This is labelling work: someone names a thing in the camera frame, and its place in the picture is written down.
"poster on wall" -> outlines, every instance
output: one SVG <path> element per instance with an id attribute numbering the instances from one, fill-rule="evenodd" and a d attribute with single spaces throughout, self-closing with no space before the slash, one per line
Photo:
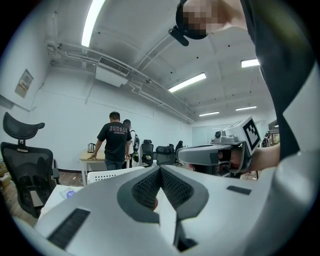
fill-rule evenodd
<path id="1" fill-rule="evenodd" d="M 22 98 L 25 98 L 33 79 L 34 78 L 31 76 L 29 71 L 26 69 L 24 71 L 23 75 L 21 76 L 19 83 L 17 84 L 17 86 L 15 88 L 15 93 L 18 94 L 19 96 L 21 96 Z"/>

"white device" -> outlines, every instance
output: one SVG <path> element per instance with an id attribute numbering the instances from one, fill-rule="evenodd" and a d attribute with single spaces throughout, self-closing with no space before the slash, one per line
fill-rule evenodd
<path id="1" fill-rule="evenodd" d="M 216 131 L 211 145 L 179 149 L 177 158 L 185 163 L 198 165 L 198 168 L 207 166 L 206 168 L 201 167 L 201 172 L 230 177 L 231 173 L 243 173 L 249 168 L 251 157 L 260 141 L 256 124 L 252 116 L 249 116 L 225 129 Z M 241 162 L 237 168 L 231 165 L 230 159 L 219 159 L 219 152 L 231 155 L 229 151 L 235 148 L 239 148 L 241 154 Z"/>
<path id="2" fill-rule="evenodd" d="M 259 135 L 256 124 L 252 116 L 246 119 L 235 122 L 229 127 L 216 131 L 212 144 L 234 144 L 245 142 L 248 146 L 250 156 L 253 155 L 256 148 L 259 146 L 261 137 Z"/>

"jeans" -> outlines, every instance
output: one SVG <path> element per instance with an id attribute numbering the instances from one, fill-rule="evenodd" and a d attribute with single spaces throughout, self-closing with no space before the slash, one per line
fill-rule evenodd
<path id="1" fill-rule="evenodd" d="M 115 162 L 108 159 L 104 159 L 104 163 L 107 171 L 121 170 L 121 167 L 124 164 L 124 162 Z"/>

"desk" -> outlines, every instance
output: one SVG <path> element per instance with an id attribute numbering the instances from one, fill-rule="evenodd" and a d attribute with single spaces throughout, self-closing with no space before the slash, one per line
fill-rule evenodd
<path id="1" fill-rule="evenodd" d="M 52 191 L 51 195 L 49 196 L 48 200 L 46 201 L 44 207 L 41 209 L 41 214 L 39 216 L 39 219 L 49 212 L 53 207 L 60 204 L 62 201 L 66 200 L 60 192 L 63 192 L 67 190 L 68 188 L 71 188 L 74 192 L 78 192 L 83 188 L 83 186 L 63 186 L 63 185 L 56 185 L 54 190 Z"/>
<path id="2" fill-rule="evenodd" d="M 88 153 L 87 150 L 82 151 L 80 155 L 80 161 L 83 163 L 83 169 L 81 170 L 83 186 L 87 185 L 86 175 L 88 174 L 88 164 L 92 163 L 104 163 L 105 162 L 105 151 L 99 150 L 96 154 L 96 159 L 89 159 L 92 153 Z M 130 167 L 130 158 L 125 158 L 126 168 Z"/>

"black t-shirt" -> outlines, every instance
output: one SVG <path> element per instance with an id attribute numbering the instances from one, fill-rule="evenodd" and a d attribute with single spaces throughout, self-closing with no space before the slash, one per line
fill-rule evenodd
<path id="1" fill-rule="evenodd" d="M 304 85 L 316 59 L 304 34 L 306 29 L 285 1 L 241 0 L 241 4 L 273 100 L 282 160 L 300 150 L 283 112 Z"/>
<path id="2" fill-rule="evenodd" d="M 114 162 L 124 162 L 126 155 L 126 142 L 130 141 L 131 134 L 123 123 L 110 122 L 103 126 L 99 135 L 99 141 L 106 140 L 105 145 L 105 159 Z"/>

